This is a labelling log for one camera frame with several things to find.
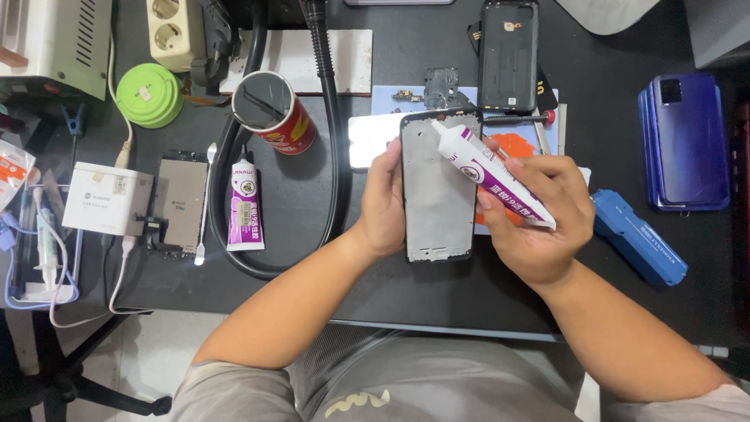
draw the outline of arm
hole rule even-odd
[[[516,228],[499,200],[479,192],[479,211],[495,249],[544,299],[576,357],[602,387],[629,402],[666,402],[731,384],[667,325],[574,259],[593,234],[596,208],[570,158],[510,159],[506,167],[544,203],[557,229]]]
[[[352,228],[245,301],[211,333],[193,365],[284,368],[315,340],[362,273],[403,247],[400,147],[394,140],[373,161]]]

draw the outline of plastic bag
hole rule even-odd
[[[0,140],[0,209],[5,209],[29,177],[36,157]]]

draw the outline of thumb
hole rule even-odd
[[[367,172],[367,186],[373,186],[373,189],[380,193],[390,193],[391,183],[398,164],[401,163],[401,142],[398,137],[388,145],[388,149],[378,155]]]
[[[480,191],[476,198],[479,201],[481,214],[484,216],[484,224],[490,229],[493,240],[500,242],[512,241],[517,236],[516,228],[506,214],[506,208],[495,195]]]

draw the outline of blue phone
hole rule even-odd
[[[657,77],[639,105],[650,202],[671,210],[725,208],[729,165],[713,76]]]

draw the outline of red can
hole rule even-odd
[[[289,81],[275,72],[257,71],[242,78],[232,95],[232,112],[282,154],[304,152],[317,135]]]

